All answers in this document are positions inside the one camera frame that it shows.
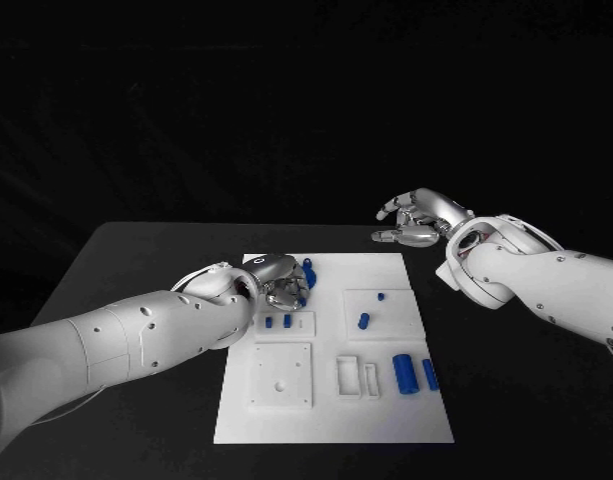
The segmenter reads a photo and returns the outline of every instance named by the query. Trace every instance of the dark wall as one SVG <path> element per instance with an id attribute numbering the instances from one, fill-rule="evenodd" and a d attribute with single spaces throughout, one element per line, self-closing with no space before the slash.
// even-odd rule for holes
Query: dark wall
<path id="1" fill-rule="evenodd" d="M 613 257 L 613 3 L 212 5 L 0 11 L 6 318 L 104 222 L 371 224 L 421 186 Z"/>

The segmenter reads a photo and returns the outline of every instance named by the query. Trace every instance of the black table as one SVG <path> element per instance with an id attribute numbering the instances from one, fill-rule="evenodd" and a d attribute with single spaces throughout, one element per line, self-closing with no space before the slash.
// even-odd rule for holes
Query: black table
<path id="1" fill-rule="evenodd" d="M 424 319 L 454 445 L 213 445 L 226 351 L 108 388 L 30 427 L 0 455 L 0 478 L 600 478 L 613 475 L 613 360 L 531 315 L 492 311 L 435 277 L 440 246 L 369 240 L 381 226 L 108 223 L 33 322 L 169 289 L 244 253 L 401 252 Z"/>

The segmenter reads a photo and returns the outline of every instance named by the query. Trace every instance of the white mat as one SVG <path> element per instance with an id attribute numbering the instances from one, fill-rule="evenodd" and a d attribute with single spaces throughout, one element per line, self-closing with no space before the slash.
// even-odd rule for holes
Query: white mat
<path id="1" fill-rule="evenodd" d="M 260 254 L 244 256 L 244 262 Z M 215 426 L 215 443 L 451 443 L 440 392 L 430 391 L 421 360 L 430 358 L 425 341 L 347 341 L 345 290 L 409 289 L 402 257 L 396 253 L 293 254 L 298 262 L 309 257 L 317 283 L 304 311 L 314 312 L 316 336 L 293 339 L 311 344 L 311 408 L 278 409 L 249 405 L 251 361 L 257 343 L 255 325 L 229 347 L 222 398 Z M 274 322 L 283 313 L 267 305 Z M 401 395 L 396 388 L 392 356 L 408 353 L 421 391 Z M 337 398 L 336 357 L 355 355 L 359 367 L 376 366 L 379 398 Z"/>

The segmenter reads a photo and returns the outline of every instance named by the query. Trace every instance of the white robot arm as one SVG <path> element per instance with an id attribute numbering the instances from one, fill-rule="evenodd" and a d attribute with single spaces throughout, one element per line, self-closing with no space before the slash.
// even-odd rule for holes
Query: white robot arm
<path id="1" fill-rule="evenodd" d="M 1 334 L 0 451 L 59 406 L 231 345 L 245 333 L 260 295 L 283 310 L 304 305 L 309 282 L 291 256 L 264 255 L 239 269 L 211 265 L 172 291 Z"/>
<path id="2" fill-rule="evenodd" d="M 437 275 L 482 306 L 513 296 L 545 321 L 613 347 L 613 260 L 564 250 L 509 215 L 474 217 L 440 193 L 420 188 L 395 197 L 378 220 L 396 211 L 396 228 L 372 239 L 414 247 L 447 239 Z"/>

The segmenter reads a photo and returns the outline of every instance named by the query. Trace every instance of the robotic hand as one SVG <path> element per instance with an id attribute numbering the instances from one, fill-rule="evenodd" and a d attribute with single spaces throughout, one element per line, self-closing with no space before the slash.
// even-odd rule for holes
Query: robotic hand
<path id="1" fill-rule="evenodd" d="M 1 334 L 0 451 L 55 408 L 231 345 L 261 296 L 283 310 L 301 308 L 313 282 L 291 256 L 262 255 L 241 268 L 211 265 L 170 291 Z"/>
<path id="2" fill-rule="evenodd" d="M 474 217 L 425 188 L 395 197 L 378 220 L 395 211 L 396 228 L 375 232 L 375 241 L 428 247 L 444 237 L 446 262 L 435 273 L 454 290 L 492 309 L 516 296 L 542 320 L 611 349 L 613 260 L 564 250 L 509 215 Z"/>

